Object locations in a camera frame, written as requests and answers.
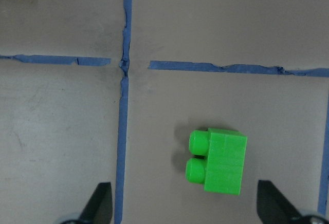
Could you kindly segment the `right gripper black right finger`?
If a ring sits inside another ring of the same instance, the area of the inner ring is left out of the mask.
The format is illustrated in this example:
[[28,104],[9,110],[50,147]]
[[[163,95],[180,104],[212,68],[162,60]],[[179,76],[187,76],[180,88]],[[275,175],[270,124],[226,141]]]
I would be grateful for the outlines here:
[[257,214],[262,223],[297,223],[300,212],[269,180],[259,180],[257,188]]

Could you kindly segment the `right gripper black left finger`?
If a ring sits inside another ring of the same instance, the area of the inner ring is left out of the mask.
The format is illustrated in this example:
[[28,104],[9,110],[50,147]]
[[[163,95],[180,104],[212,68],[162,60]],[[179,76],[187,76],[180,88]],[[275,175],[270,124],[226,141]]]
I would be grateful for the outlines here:
[[112,186],[110,182],[102,182],[97,185],[77,223],[109,224],[112,216]]

